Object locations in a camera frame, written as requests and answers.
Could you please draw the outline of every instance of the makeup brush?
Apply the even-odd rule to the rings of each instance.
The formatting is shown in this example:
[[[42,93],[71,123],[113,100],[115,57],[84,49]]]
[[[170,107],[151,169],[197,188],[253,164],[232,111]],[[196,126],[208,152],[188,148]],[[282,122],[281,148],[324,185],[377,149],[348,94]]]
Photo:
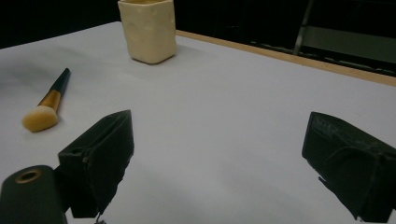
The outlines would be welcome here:
[[[46,130],[58,123],[56,111],[61,97],[64,95],[69,77],[70,70],[66,68],[50,87],[49,92],[38,106],[23,117],[23,127],[35,133]]]

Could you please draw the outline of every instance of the beige cup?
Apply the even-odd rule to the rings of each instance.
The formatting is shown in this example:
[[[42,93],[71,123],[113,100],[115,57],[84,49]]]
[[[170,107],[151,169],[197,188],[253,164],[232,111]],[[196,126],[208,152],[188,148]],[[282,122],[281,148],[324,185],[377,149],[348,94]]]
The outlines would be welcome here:
[[[173,0],[120,0],[118,4],[133,59],[160,63],[176,53]]]

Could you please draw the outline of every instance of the brush bristles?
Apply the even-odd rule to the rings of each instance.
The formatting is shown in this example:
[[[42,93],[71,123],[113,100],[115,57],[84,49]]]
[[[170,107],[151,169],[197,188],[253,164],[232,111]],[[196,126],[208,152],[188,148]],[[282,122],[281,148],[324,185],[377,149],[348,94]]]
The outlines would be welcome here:
[[[38,105],[22,119],[22,125],[32,133],[46,130],[58,123],[54,109]]]

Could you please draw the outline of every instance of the black brush handle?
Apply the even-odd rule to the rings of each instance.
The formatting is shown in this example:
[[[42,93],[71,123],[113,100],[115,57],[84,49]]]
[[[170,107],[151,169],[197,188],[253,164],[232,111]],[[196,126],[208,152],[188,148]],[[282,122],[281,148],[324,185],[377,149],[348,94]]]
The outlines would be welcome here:
[[[0,196],[1,224],[67,224],[52,168],[37,165],[9,176]]]
[[[68,68],[65,68],[49,90],[58,91],[61,94],[61,96],[64,95],[64,91],[66,90],[66,86],[67,86],[67,82],[69,81],[69,78],[70,78],[70,70]]]

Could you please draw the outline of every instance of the white table surface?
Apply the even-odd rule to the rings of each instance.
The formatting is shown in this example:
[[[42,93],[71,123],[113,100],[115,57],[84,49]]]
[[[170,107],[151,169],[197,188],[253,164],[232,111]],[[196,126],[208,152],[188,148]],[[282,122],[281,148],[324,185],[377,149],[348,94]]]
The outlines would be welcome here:
[[[29,133],[21,118],[66,67],[60,123]],[[394,87],[179,36],[175,57],[147,65],[120,22],[1,49],[0,108],[1,182],[55,168],[96,121],[132,110],[135,152],[108,224],[357,223],[301,156],[310,112],[396,147]]]

